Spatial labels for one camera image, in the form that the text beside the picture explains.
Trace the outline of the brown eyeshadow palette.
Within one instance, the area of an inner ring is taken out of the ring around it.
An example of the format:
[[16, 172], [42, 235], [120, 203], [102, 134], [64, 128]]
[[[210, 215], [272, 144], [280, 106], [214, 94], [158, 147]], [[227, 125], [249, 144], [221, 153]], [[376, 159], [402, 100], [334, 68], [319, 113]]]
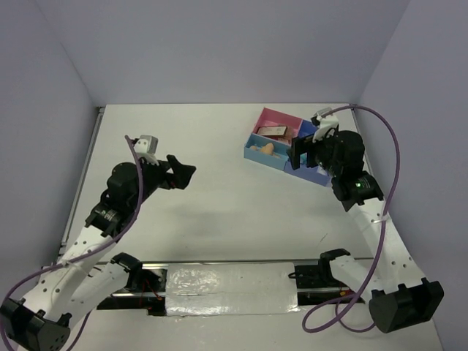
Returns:
[[284, 137], [287, 134], [287, 126], [262, 126], [258, 128], [256, 134], [264, 137]]

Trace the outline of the pink rectangular compact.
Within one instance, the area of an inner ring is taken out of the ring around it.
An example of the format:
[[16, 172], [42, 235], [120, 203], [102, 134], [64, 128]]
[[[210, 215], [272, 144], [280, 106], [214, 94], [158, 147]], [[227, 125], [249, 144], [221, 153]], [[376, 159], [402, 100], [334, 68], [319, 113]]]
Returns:
[[295, 129], [291, 126], [280, 126], [279, 127], [283, 134], [277, 137], [277, 140], [286, 143], [288, 145], [291, 144], [292, 139], [298, 136], [298, 129]]

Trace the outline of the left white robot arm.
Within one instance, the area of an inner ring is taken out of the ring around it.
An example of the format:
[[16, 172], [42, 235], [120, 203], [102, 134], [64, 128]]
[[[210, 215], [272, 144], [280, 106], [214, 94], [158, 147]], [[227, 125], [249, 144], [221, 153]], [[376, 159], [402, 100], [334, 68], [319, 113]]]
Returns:
[[102, 268], [100, 259], [135, 223], [139, 210], [157, 189], [185, 189], [196, 171], [175, 156], [165, 161], [139, 156], [116, 165], [107, 188], [91, 210], [80, 235], [62, 258], [35, 274], [37, 285], [22, 298], [7, 293], [1, 305], [1, 337], [26, 350], [60, 350], [77, 322], [117, 290], [143, 284], [143, 264], [119, 253]]

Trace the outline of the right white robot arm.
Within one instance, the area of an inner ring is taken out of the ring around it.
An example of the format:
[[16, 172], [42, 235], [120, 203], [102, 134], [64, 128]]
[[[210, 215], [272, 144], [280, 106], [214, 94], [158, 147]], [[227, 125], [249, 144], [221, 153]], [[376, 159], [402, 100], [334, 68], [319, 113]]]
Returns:
[[301, 157], [306, 166], [323, 167], [331, 175], [332, 190], [355, 221], [374, 256], [369, 268], [345, 249], [323, 252], [319, 280], [327, 286], [338, 282], [364, 301], [374, 325], [383, 333], [428, 322], [444, 296], [438, 281], [430, 282], [404, 245], [388, 213], [389, 196], [364, 169], [362, 137], [351, 131], [292, 139], [287, 152], [297, 170]]

